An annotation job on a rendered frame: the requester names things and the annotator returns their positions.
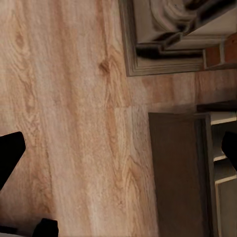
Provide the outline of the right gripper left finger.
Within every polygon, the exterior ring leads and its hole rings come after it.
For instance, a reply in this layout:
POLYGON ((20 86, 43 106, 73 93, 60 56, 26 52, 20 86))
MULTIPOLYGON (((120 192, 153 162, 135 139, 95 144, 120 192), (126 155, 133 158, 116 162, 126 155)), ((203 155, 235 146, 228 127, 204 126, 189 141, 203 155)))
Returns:
POLYGON ((0 191, 26 149, 21 131, 0 137, 0 191))

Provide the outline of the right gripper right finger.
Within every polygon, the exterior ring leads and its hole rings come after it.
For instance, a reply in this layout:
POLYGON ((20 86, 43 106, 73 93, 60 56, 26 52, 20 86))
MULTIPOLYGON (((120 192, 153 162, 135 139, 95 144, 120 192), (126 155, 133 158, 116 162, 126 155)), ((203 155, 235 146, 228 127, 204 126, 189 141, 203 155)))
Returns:
POLYGON ((221 148, 237 171, 237 133, 226 131, 221 148))

